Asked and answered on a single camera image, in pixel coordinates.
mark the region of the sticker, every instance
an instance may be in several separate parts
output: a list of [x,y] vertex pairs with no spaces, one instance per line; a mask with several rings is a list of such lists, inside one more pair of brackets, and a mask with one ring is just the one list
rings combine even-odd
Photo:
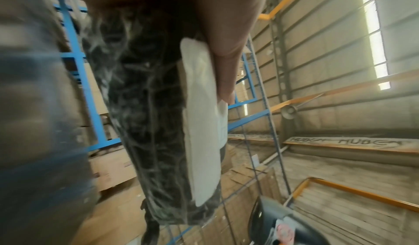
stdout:
[[276,227],[276,237],[283,245],[294,245],[295,231],[285,223]]

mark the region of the corrugated metal wall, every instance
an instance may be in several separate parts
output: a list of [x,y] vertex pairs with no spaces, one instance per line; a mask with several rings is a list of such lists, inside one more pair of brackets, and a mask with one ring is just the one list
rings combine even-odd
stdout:
[[[419,61],[418,0],[375,2],[388,73],[419,68],[415,62]],[[366,5],[365,0],[296,0],[277,14],[283,26],[288,63],[284,69],[289,71],[292,98],[377,77],[374,67],[381,62],[373,59],[370,44],[376,40],[377,32],[368,29],[365,9],[370,9],[371,3]],[[269,102],[271,106],[278,104],[280,88],[268,22],[259,20],[251,35]],[[387,90],[375,85],[318,98],[301,108],[295,128],[299,133],[417,130],[419,85],[416,83],[417,79],[391,82]],[[254,102],[248,105],[247,113],[259,112],[262,107],[261,101]],[[238,118],[235,110],[229,111],[230,120]],[[244,108],[239,110],[243,117]],[[281,122],[278,114],[274,113],[277,130]],[[255,121],[246,130],[267,132],[267,121]]]

